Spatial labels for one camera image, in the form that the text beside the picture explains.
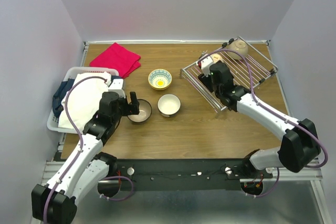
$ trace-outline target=folded red towel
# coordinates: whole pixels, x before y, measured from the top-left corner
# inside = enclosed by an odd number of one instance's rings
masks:
[[[90,67],[113,68],[119,72],[119,76],[126,78],[141,66],[138,62],[139,59],[139,55],[128,51],[118,43],[114,43],[90,62]]]

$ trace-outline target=white towel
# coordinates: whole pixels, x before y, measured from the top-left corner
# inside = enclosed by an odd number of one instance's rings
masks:
[[[100,76],[111,83],[111,75],[104,73],[81,73],[78,74],[74,85],[80,80],[89,76]],[[83,132],[84,126],[91,120],[93,115],[99,109],[99,101],[104,92],[108,91],[108,85],[101,79],[89,79],[75,87],[68,100],[68,111],[76,127]],[[62,106],[65,108],[65,98],[62,100]],[[73,129],[70,124],[65,109],[61,112],[58,121],[58,127]]]

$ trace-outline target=gray floor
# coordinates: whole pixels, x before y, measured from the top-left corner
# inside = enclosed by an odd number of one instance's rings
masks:
[[[241,191],[137,192],[107,202],[92,190],[80,203],[74,224],[323,223],[310,182],[280,182],[265,198]]]

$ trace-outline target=wooden tabletop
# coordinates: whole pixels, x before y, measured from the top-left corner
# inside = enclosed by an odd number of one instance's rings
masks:
[[[152,104],[153,113],[144,124],[132,124],[122,118],[119,128],[103,151],[117,158],[241,158],[257,148],[280,145],[267,129],[249,117],[226,110],[219,118],[210,104],[185,79],[179,79],[180,69],[196,61],[202,51],[214,50],[218,44],[137,44],[123,45],[141,56],[141,67],[125,79],[125,92],[135,91],[138,99]],[[269,57],[265,44],[254,45]],[[89,46],[85,66],[109,45]],[[157,68],[168,70],[173,81],[164,91],[148,84],[148,74]],[[159,98],[172,93],[181,100],[181,110],[173,118],[164,118],[157,109]],[[286,107],[276,77],[262,83],[256,94],[281,112]],[[78,136],[67,134],[62,158],[75,148]]]

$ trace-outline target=yellow patterned bowl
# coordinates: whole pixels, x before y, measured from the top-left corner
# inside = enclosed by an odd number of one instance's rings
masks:
[[[164,69],[155,69],[148,75],[148,82],[153,89],[164,90],[172,83],[172,75]]]

